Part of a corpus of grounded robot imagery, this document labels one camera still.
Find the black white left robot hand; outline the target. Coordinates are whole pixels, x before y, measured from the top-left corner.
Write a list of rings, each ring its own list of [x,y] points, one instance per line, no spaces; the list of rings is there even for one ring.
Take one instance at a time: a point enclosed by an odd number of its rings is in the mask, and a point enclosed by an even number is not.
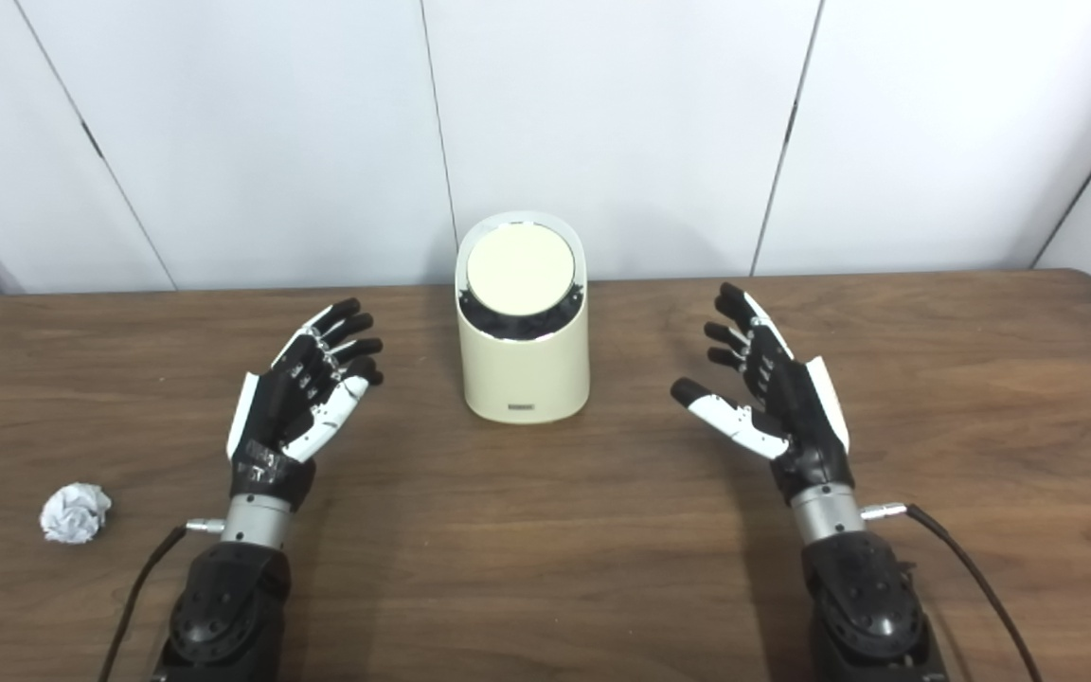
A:
[[[383,382],[380,338],[359,299],[333,303],[295,330],[263,374],[245,374],[226,436],[230,496],[273,496],[292,511],[314,483],[315,455],[369,388]]]

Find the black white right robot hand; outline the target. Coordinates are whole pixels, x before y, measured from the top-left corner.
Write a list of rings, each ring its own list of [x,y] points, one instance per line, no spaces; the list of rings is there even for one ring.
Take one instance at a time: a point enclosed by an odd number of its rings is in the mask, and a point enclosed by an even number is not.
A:
[[[774,319],[732,283],[720,285],[714,306],[733,324],[705,324],[706,337],[716,342],[708,359],[732,368],[752,402],[727,399],[690,376],[671,385],[671,396],[715,431],[769,460],[786,502],[823,484],[854,489],[843,406],[822,355],[800,361]]]

